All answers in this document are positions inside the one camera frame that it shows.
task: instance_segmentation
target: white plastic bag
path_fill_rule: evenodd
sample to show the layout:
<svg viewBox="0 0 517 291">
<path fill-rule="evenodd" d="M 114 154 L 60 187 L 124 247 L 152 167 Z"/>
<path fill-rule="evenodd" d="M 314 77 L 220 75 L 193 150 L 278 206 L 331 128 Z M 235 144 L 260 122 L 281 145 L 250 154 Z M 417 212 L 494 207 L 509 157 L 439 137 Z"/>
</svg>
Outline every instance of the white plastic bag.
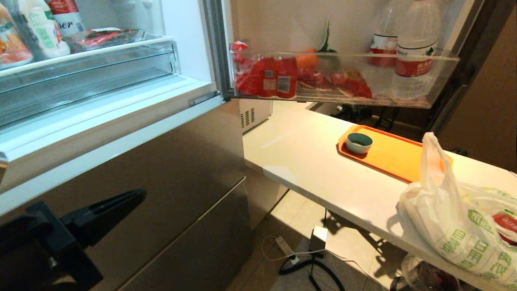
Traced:
<svg viewBox="0 0 517 291">
<path fill-rule="evenodd" d="M 408 186 L 400 204 L 442 257 L 517 290 L 517 246 L 502 240 L 499 233 L 512 241 L 517 241 L 517 234 L 492 218 L 500 211 L 517 213 L 517 200 L 497 189 L 457 182 L 432 133 L 423 138 L 421 181 Z"/>
</svg>

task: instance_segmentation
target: water bottle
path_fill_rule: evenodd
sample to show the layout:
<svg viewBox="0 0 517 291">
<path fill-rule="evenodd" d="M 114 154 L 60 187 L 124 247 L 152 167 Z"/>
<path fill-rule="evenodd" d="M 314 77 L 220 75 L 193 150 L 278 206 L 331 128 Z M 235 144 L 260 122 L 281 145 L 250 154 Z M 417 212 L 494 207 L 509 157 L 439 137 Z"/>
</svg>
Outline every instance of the water bottle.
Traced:
<svg viewBox="0 0 517 291">
<path fill-rule="evenodd" d="M 427 94 L 434 83 L 428 72 L 440 34 L 441 15 L 435 0 L 413 0 L 398 28 L 393 94 L 399 99 L 416 99 Z"/>
<path fill-rule="evenodd" d="M 375 22 L 370 53 L 397 54 L 397 30 L 409 4 L 410 0 L 390 0 L 384 6 Z M 395 60 L 394 57 L 372 57 L 370 63 L 380 67 L 392 67 Z"/>
</svg>

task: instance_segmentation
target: tile floor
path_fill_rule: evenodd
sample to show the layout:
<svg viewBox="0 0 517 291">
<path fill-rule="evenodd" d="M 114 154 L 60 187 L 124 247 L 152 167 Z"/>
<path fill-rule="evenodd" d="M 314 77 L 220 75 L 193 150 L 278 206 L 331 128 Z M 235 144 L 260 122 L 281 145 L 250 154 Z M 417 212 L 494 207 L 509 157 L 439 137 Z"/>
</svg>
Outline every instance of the tile floor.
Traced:
<svg viewBox="0 0 517 291">
<path fill-rule="evenodd" d="M 308 279 L 310 267 L 278 275 L 284 260 L 268 261 L 262 254 L 261 243 L 267 235 L 282 236 L 295 252 L 307 251 L 312 229 L 315 225 L 321 226 L 324 217 L 325 208 L 294 191 L 287 192 L 253 231 L 252 254 L 226 291 L 315 290 Z M 326 249 L 355 260 L 373 278 L 368 278 L 355 264 L 325 253 L 321 261 L 336 274 L 344 288 L 347 291 L 387 290 L 391 280 L 400 275 L 400 262 L 406 252 L 331 213 L 327 214 L 326 224 L 329 229 Z M 264 252 L 269 258 L 283 256 L 273 238 L 264 242 Z M 313 275 L 322 290 L 339 290 L 320 268 L 315 267 Z"/>
</svg>

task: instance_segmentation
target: red snack package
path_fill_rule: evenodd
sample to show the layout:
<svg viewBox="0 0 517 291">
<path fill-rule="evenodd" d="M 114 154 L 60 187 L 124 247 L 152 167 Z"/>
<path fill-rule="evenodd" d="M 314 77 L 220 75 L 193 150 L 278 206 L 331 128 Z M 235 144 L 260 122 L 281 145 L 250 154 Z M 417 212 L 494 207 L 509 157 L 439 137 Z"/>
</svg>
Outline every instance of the red snack package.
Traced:
<svg viewBox="0 0 517 291">
<path fill-rule="evenodd" d="M 276 79 L 273 69 L 275 61 L 272 57 L 263 57 L 250 66 L 251 69 L 235 74 L 237 94 L 272 97 L 276 95 Z"/>
<path fill-rule="evenodd" d="M 500 212 L 492 216 L 495 223 L 502 226 L 505 229 L 511 230 L 513 232 L 517 232 L 517 220 L 512 217 L 509 213 Z M 503 236 L 502 234 L 499 234 L 501 236 L 501 239 L 508 242 L 512 245 L 517 245 L 517 242 L 514 242 L 507 237 Z"/>
<path fill-rule="evenodd" d="M 312 68 L 301 68 L 298 71 L 298 84 L 306 89 L 317 91 L 331 91 L 332 84 L 325 75 Z"/>
<path fill-rule="evenodd" d="M 372 99 L 372 91 L 358 71 L 337 72 L 330 76 L 332 84 L 344 95 Z"/>
<path fill-rule="evenodd" d="M 284 99 L 294 98 L 298 77 L 296 58 L 281 57 L 275 60 L 274 68 L 277 73 L 277 96 Z"/>
<path fill-rule="evenodd" d="M 248 44 L 244 41 L 236 40 L 232 44 L 232 51 L 244 51 L 247 50 Z M 234 53 L 233 54 L 233 61 L 239 64 L 242 64 L 246 60 L 249 60 L 248 58 L 244 57 L 243 54 L 240 53 Z"/>
</svg>

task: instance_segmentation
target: small bowl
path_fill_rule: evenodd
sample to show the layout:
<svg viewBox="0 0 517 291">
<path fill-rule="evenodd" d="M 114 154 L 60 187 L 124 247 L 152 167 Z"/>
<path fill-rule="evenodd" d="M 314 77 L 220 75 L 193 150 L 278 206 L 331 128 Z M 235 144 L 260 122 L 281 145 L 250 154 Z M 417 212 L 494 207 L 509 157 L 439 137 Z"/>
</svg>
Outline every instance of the small bowl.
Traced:
<svg viewBox="0 0 517 291">
<path fill-rule="evenodd" d="M 345 144 L 346 148 L 354 154 L 366 154 L 372 147 L 373 140 L 364 134 L 351 133 L 346 137 Z"/>
</svg>

